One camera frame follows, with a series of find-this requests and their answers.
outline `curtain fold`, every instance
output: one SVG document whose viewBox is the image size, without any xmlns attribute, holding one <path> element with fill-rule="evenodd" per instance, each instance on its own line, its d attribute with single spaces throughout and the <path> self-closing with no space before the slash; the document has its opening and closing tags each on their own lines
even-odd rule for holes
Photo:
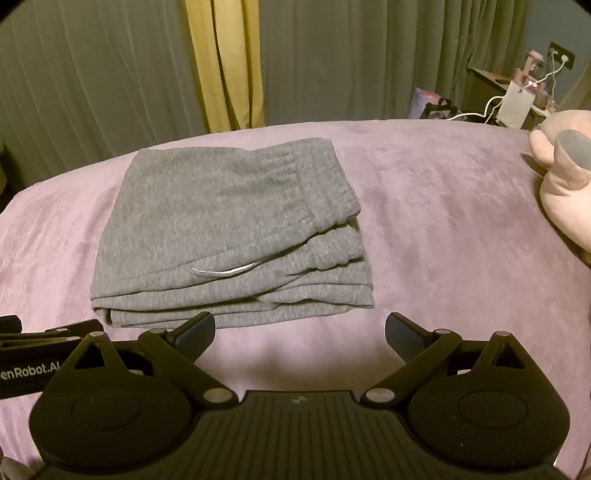
<svg viewBox="0 0 591 480">
<path fill-rule="evenodd" d="M 11 186 L 206 133 L 182 0 L 27 0 L 0 24 Z"/>
<path fill-rule="evenodd" d="M 257 0 L 186 0 L 207 124 L 264 126 Z"/>
<path fill-rule="evenodd" d="M 260 0 L 268 124 L 405 118 L 413 87 L 461 104 L 467 68 L 512 76 L 531 0 Z"/>
</svg>

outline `blue wall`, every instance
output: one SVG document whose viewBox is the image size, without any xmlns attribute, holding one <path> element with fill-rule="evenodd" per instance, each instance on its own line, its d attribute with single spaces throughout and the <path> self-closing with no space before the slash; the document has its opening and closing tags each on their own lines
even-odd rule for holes
<svg viewBox="0 0 591 480">
<path fill-rule="evenodd" d="M 559 102 L 577 81 L 591 57 L 591 14 L 574 0 L 532 0 L 525 51 L 536 50 L 547 55 L 551 41 L 575 55 L 573 69 L 563 68 L 556 77 L 555 96 Z M 550 91 L 551 81 L 547 85 Z"/>
</svg>

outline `pink stuffed animal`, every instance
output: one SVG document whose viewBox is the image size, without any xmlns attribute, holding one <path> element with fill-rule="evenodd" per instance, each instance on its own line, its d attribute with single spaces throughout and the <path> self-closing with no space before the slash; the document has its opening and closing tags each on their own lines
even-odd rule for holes
<svg viewBox="0 0 591 480">
<path fill-rule="evenodd" d="M 591 111 L 565 110 L 553 113 L 530 134 L 534 159 L 547 170 L 554 163 L 554 144 L 562 130 L 577 130 L 591 138 Z"/>
<path fill-rule="evenodd" d="M 554 163 L 544 177 L 540 200 L 548 218 L 581 247 L 591 264 L 591 139 L 577 130 L 556 136 Z"/>
</svg>

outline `gray sweatpants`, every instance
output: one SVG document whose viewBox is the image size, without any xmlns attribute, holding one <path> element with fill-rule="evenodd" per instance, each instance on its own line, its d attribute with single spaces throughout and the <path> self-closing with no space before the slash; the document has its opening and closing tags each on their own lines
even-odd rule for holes
<svg viewBox="0 0 591 480">
<path fill-rule="evenodd" d="M 225 327 L 370 307 L 359 209 L 329 140 L 141 150 L 100 239 L 93 308 L 170 328 L 202 310 Z"/>
</svg>

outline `pink blanket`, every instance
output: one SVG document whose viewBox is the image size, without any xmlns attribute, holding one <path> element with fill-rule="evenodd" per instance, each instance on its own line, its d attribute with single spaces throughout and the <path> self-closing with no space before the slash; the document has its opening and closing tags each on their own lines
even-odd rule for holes
<svg viewBox="0 0 591 480">
<path fill-rule="evenodd" d="M 464 122 L 331 122 L 155 148 L 254 149 L 307 137 L 333 141 L 359 197 L 376 306 L 218 330 L 199 366 L 240 394 L 359 393 L 401 365 L 384 339 L 391 311 L 465 339 L 508 330 L 570 410 L 557 465 L 574 477 L 591 442 L 591 271 L 540 210 L 541 180 L 526 164 L 527 133 Z M 89 286 L 97 245 L 133 156 L 71 171 L 15 197 L 0 215 L 0 314 L 17 314 L 29 332 L 93 316 Z M 106 330 L 117 340 L 140 333 Z M 0 401 L 0 445 L 29 464 L 38 462 L 27 430 L 37 396 Z"/>
</svg>

